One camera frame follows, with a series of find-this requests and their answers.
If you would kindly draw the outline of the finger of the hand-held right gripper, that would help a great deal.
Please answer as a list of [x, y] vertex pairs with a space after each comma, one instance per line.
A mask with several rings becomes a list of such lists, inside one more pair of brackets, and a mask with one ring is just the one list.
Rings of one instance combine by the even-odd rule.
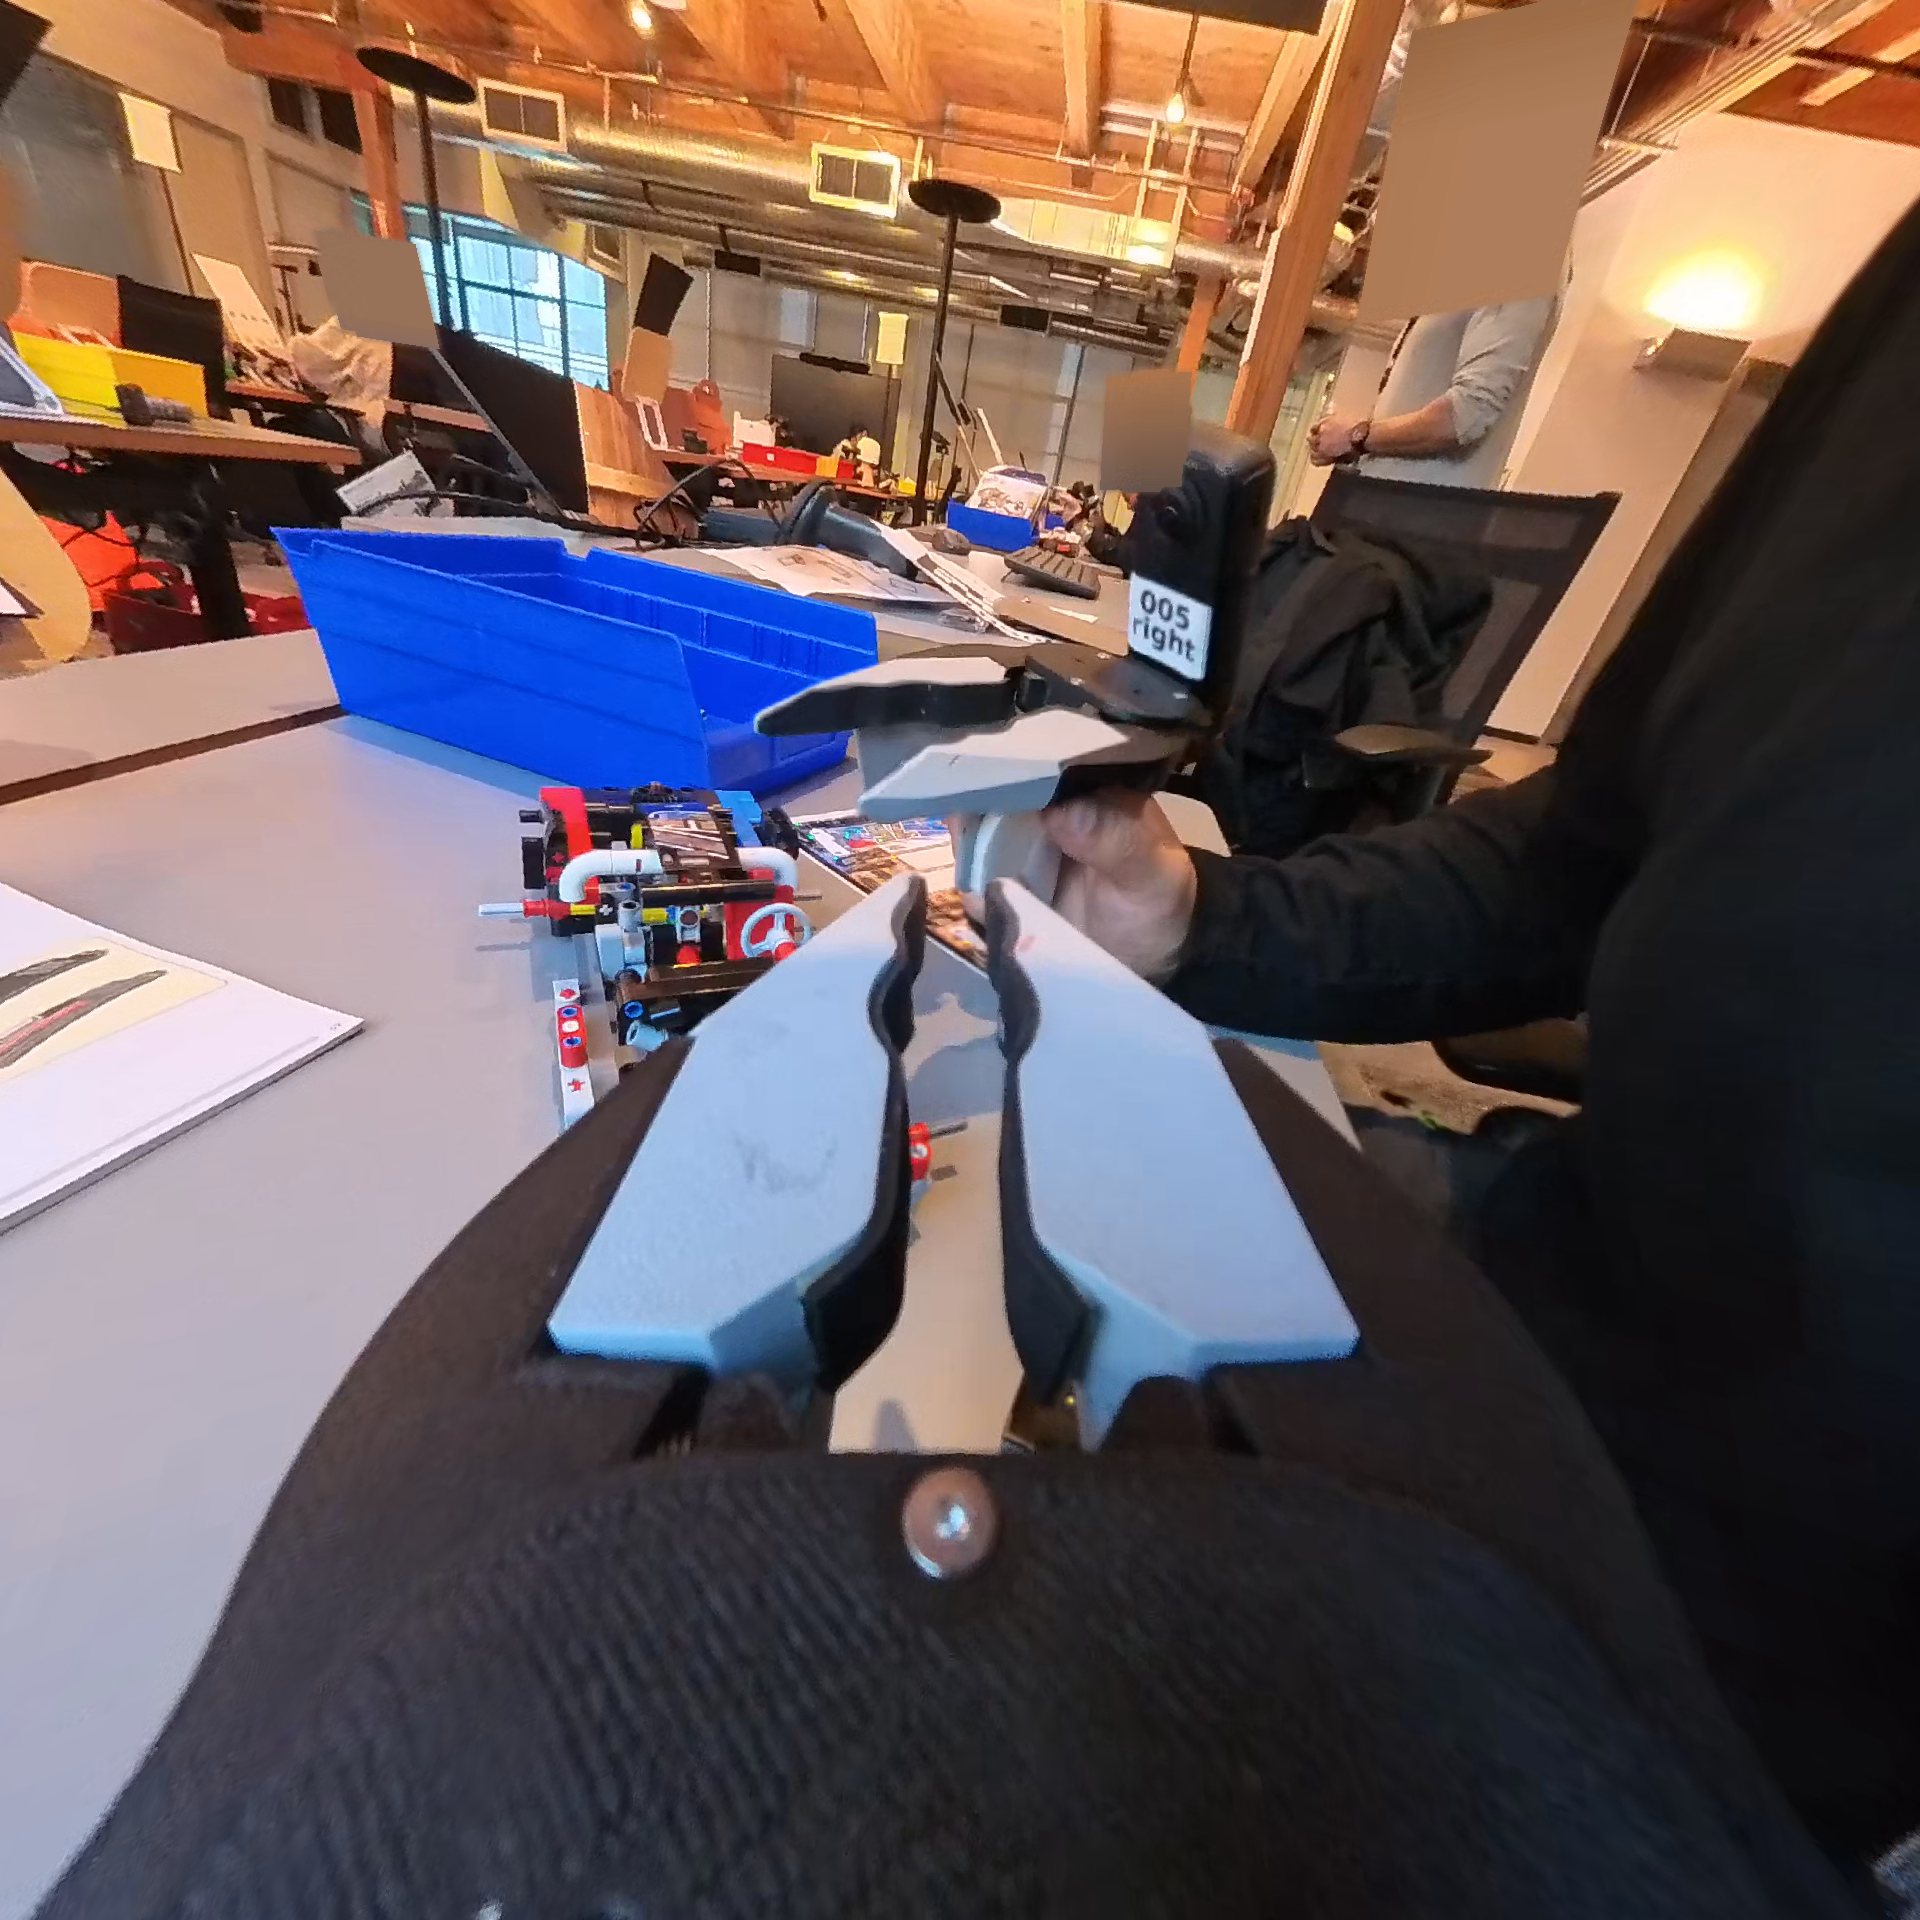
[[1090, 710], [1030, 710], [994, 728], [865, 728], [857, 809], [877, 822], [1036, 812], [1082, 763], [1147, 760], [1147, 734]]
[[754, 716], [760, 737], [827, 737], [872, 729], [988, 729], [1014, 713], [1025, 660], [899, 656], [818, 682]]

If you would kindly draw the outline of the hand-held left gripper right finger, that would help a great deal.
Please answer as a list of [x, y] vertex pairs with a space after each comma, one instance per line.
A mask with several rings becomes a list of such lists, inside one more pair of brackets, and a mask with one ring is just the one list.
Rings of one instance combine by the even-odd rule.
[[1352, 1358], [1353, 1312], [1246, 1100], [1288, 1083], [1018, 881], [985, 910], [1001, 1291], [1030, 1397], [1097, 1449], [1147, 1381]]

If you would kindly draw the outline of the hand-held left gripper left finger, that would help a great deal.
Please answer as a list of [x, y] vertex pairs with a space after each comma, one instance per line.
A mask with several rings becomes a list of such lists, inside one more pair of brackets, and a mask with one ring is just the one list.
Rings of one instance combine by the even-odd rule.
[[548, 1314], [568, 1355], [838, 1388], [906, 1294], [906, 1049], [921, 882], [901, 875], [712, 1016]]

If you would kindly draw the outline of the toy brick car model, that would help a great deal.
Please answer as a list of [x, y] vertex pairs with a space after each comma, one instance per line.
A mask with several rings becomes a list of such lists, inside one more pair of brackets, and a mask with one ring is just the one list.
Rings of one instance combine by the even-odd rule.
[[748, 792], [548, 784], [518, 813], [518, 893], [476, 914], [554, 948], [565, 1128], [812, 940], [797, 853]]

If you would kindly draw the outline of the person's right hand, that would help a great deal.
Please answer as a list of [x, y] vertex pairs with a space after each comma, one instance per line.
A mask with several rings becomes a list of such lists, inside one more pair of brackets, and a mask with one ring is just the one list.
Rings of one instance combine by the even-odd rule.
[[1161, 988], [1193, 923], [1198, 875], [1158, 798], [1105, 789], [1041, 816], [1060, 856], [1051, 910], [1097, 948]]

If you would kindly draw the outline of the holographic sticker sheet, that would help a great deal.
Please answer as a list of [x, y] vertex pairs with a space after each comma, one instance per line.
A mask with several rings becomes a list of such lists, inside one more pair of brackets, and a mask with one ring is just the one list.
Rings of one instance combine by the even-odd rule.
[[956, 856], [946, 820], [916, 816], [876, 822], [851, 809], [792, 813], [788, 820], [800, 850], [865, 897], [906, 874], [920, 875], [928, 889], [928, 937], [977, 971], [988, 966], [985, 934], [953, 885]]

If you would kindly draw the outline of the black jacket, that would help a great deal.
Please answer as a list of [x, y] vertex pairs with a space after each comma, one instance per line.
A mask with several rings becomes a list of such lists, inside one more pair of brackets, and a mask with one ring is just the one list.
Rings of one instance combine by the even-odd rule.
[[1288, 857], [1387, 826], [1409, 776], [1334, 749], [1349, 729], [1434, 729], [1493, 608], [1493, 582], [1442, 546], [1284, 520], [1265, 542], [1222, 731], [1195, 789], [1229, 850]]

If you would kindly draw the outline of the black barcode scanner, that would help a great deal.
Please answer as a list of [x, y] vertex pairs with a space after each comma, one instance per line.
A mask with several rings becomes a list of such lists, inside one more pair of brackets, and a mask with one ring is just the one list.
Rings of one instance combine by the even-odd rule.
[[891, 530], [851, 505], [843, 490], [826, 480], [806, 483], [774, 515], [712, 504], [699, 515], [699, 537], [729, 546], [820, 549], [901, 581], [920, 579], [915, 557], [891, 539]]

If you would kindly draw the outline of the black mesh office chair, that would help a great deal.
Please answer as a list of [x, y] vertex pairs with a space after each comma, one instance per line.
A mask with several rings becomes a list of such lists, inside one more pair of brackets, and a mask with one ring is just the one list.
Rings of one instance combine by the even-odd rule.
[[[1616, 504], [1616, 494], [1469, 492], [1392, 483], [1355, 470], [1338, 470], [1325, 483], [1308, 516], [1317, 529], [1371, 539], [1432, 542], [1483, 570], [1496, 593], [1478, 636], [1448, 683], [1434, 729], [1355, 728], [1334, 737], [1334, 749], [1358, 766], [1409, 776], [1400, 812], [1387, 826], [1412, 822], [1441, 806], [1465, 771], [1483, 761], [1478, 741], [1493, 710], [1565, 598]], [[1208, 757], [1180, 787], [1201, 803], [1204, 801], [1195, 789], [1195, 771]]]

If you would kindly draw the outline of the blue plastic bin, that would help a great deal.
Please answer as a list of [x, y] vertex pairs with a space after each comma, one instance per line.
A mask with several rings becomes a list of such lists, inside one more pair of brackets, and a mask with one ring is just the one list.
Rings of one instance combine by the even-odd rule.
[[341, 707], [552, 784], [777, 794], [849, 734], [754, 718], [877, 660], [876, 617], [515, 534], [277, 530]]

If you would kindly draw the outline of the black computer monitor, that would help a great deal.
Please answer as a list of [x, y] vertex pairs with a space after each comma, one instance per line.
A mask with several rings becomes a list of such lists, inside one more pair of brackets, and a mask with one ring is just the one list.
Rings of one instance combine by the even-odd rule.
[[492, 347], [469, 332], [440, 328], [440, 344], [390, 347], [390, 401], [440, 405], [485, 421], [516, 478], [568, 516], [586, 520], [590, 483], [574, 381]]

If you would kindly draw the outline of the open instruction booklet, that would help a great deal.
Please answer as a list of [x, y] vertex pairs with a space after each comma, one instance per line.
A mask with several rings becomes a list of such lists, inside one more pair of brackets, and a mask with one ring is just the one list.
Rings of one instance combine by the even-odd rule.
[[362, 1029], [5, 886], [5, 1233]]

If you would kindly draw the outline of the red crate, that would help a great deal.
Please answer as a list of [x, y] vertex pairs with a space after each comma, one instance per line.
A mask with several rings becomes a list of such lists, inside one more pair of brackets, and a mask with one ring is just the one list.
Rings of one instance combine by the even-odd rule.
[[[241, 593], [245, 636], [309, 628], [298, 593]], [[216, 643], [196, 588], [171, 562], [140, 562], [98, 593], [98, 614], [109, 656], [144, 656]]]

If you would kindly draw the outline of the yellow plastic bin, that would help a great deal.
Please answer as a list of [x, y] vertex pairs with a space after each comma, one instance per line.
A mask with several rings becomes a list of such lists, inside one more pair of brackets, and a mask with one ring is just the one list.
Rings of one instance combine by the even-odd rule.
[[38, 333], [10, 340], [21, 362], [48, 387], [69, 414], [118, 418], [118, 387], [141, 388], [150, 401], [180, 405], [187, 416], [208, 416], [203, 371], [195, 363], [97, 344], [66, 344]]

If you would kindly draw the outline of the wooden post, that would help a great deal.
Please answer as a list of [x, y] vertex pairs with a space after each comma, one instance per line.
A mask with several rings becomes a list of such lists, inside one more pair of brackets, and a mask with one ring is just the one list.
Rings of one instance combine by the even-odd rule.
[[1346, 3], [1338, 14], [1238, 354], [1227, 428], [1246, 440], [1273, 441], [1402, 14], [1403, 3]]

